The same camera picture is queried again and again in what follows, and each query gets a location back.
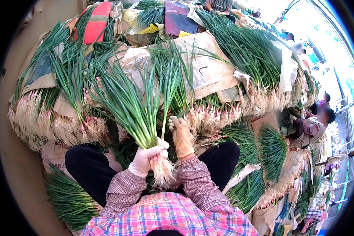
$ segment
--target purple bag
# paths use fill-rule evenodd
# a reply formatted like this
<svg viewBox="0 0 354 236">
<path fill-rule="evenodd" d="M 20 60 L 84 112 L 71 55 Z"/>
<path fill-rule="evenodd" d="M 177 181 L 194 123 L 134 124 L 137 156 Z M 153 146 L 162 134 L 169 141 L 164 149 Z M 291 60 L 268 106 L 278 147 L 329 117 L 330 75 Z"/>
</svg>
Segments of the purple bag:
<svg viewBox="0 0 354 236">
<path fill-rule="evenodd" d="M 190 34 L 198 32 L 198 24 L 188 17 L 189 8 L 180 2 L 165 1 L 165 31 L 179 36 L 180 31 Z"/>
</svg>

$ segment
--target wall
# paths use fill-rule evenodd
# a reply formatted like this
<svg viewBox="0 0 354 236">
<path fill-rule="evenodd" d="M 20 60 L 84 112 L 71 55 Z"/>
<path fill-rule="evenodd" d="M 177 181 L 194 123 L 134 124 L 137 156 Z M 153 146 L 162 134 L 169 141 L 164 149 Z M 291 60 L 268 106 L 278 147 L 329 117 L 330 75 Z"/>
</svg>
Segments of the wall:
<svg viewBox="0 0 354 236">
<path fill-rule="evenodd" d="M 39 4 L 43 12 L 35 12 L 33 20 L 16 34 L 4 64 L 6 73 L 0 80 L 0 155 L 14 198 L 36 233 L 71 235 L 47 201 L 40 159 L 16 138 L 7 113 L 23 61 L 39 35 L 52 30 L 58 20 L 65 22 L 78 15 L 87 4 L 84 0 L 40 0 Z"/>
</svg>

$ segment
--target white glove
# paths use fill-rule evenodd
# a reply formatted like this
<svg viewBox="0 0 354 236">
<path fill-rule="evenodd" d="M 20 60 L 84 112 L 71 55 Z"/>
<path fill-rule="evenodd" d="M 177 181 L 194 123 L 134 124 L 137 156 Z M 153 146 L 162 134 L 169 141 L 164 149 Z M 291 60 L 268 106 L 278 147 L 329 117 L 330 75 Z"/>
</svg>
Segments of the white glove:
<svg viewBox="0 0 354 236">
<path fill-rule="evenodd" d="M 129 165 L 129 171 L 134 175 L 145 178 L 148 175 L 148 172 L 151 170 L 151 166 L 149 164 L 151 158 L 154 161 L 159 159 L 159 156 L 162 154 L 163 156 L 168 156 L 167 149 L 169 148 L 169 143 L 161 140 L 161 138 L 157 137 L 157 141 L 159 145 L 154 146 L 150 149 L 141 149 L 138 148 L 138 151 L 135 154 L 134 160 Z"/>
</svg>

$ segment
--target striped shirt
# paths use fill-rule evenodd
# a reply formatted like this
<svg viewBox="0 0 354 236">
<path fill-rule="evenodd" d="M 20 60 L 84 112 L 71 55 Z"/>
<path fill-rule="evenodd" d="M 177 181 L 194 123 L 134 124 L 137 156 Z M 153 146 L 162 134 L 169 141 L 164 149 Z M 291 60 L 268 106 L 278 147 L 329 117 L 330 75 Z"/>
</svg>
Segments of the striped shirt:
<svg viewBox="0 0 354 236">
<path fill-rule="evenodd" d="M 183 235 L 258 236 L 240 209 L 232 207 L 212 182 L 197 157 L 181 162 L 177 178 L 188 197 L 162 192 L 143 196 L 145 178 L 125 170 L 113 177 L 106 206 L 81 235 L 146 235 L 152 230 L 176 230 Z"/>
<path fill-rule="evenodd" d="M 206 0 L 211 3 L 211 8 L 215 11 L 231 11 L 233 0 Z"/>
</svg>

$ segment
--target black pants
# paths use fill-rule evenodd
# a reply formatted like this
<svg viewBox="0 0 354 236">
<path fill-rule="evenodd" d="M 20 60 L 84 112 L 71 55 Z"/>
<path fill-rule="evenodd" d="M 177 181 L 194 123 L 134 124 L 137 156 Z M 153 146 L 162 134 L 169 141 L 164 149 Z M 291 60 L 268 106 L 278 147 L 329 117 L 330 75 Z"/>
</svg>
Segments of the black pants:
<svg viewBox="0 0 354 236">
<path fill-rule="evenodd" d="M 222 191 L 236 167 L 240 157 L 240 149 L 234 142 L 224 142 L 206 150 L 199 159 L 203 161 L 212 181 Z M 85 189 L 85 191 L 101 206 L 106 205 L 106 192 L 117 173 L 109 167 L 109 161 L 100 151 L 77 145 L 66 153 L 65 163 L 68 172 Z M 176 192 L 183 192 L 180 186 Z"/>
</svg>

